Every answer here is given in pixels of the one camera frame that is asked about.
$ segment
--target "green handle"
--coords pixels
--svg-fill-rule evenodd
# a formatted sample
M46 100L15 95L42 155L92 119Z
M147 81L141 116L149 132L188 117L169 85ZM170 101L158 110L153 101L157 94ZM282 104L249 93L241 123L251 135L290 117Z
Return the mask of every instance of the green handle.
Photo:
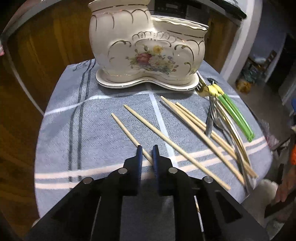
M251 142L253 140L254 136L255 136L254 132L251 129L251 127L249 126L249 124L247 123L247 121L245 120L245 118L243 117L243 115L239 111L238 107L235 105L235 103L233 103L233 101L230 99L230 97L227 94L224 94L223 97L228 102L228 104L231 106L233 111L236 113L236 115L238 116L240 121L243 122L245 124L245 126L249 129L249 132L251 134L251 138L248 139L248 141Z
M224 99L222 95L218 97L223 107L227 110L227 112L230 114L230 116L234 119L234 121L237 123L239 128L242 130L248 141L252 140L252 133L249 131L249 128L245 125L245 123L241 122L237 114L234 112L232 107L229 105L229 103Z

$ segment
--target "metal screw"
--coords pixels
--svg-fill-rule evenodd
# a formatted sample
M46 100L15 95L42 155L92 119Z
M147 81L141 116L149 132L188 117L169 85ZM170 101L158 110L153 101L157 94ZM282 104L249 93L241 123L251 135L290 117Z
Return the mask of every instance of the metal screw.
M212 183L213 182L213 178L212 177L210 177L210 176L206 176L206 177L204 177L204 181L206 182L206 183Z
M168 172L171 173L171 174L175 174L175 173L177 173L177 171L178 171L178 169L175 168L175 167L170 167L170 168L168 169Z
M92 180L93 179L91 177L85 177L85 178L83 178L82 181L84 184L90 184L92 182Z
M127 172L128 172L128 170L126 168L124 168L124 167L118 169L119 174L126 174Z

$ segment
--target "round table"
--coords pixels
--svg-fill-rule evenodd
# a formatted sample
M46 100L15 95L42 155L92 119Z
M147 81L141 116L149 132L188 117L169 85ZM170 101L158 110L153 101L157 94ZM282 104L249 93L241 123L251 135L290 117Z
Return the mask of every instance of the round table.
M122 167L125 159L135 155L136 147L111 117L112 112L145 150L150 152L157 144L160 155L169 157L173 166L192 177L205 176L129 113L124 104L229 184L229 193L238 202L246 198L241 183L233 173L163 103L160 96L181 103L204 122L209 106L206 99L195 91L174 92L151 83L127 89L108 89L96 81L98 68L95 59L67 66L48 103L35 161L35 193L41 217L84 177L106 177ZM241 132L240 136L252 168L259 175L257 182L260 181L269 170L272 158L258 123L236 92L211 66L203 61L199 73L205 80L213 78L218 82L254 131L252 142L247 142ZM227 153L223 154L237 167ZM123 199L121 240L174 240L172 197L157 195L153 167L144 157L141 179L140 194Z

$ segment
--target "yellow clip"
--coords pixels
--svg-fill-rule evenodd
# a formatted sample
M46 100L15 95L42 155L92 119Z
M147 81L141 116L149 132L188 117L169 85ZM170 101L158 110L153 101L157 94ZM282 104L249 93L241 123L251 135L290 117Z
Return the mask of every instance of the yellow clip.
M214 96L216 95L217 97L219 96L217 89L213 85L208 85L208 88L209 88L209 92L212 95L214 95Z
M216 84L212 84L212 86L221 94L224 95L224 91L220 88L220 86Z

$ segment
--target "person's hand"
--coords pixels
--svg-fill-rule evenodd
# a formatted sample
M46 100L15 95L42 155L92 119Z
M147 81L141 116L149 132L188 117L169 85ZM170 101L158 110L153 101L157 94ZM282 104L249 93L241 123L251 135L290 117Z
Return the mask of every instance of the person's hand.
M283 182L279 185L276 191L275 201L284 202L289 194L289 192L293 189L296 184L296 166L292 166L289 170L288 174L284 177Z

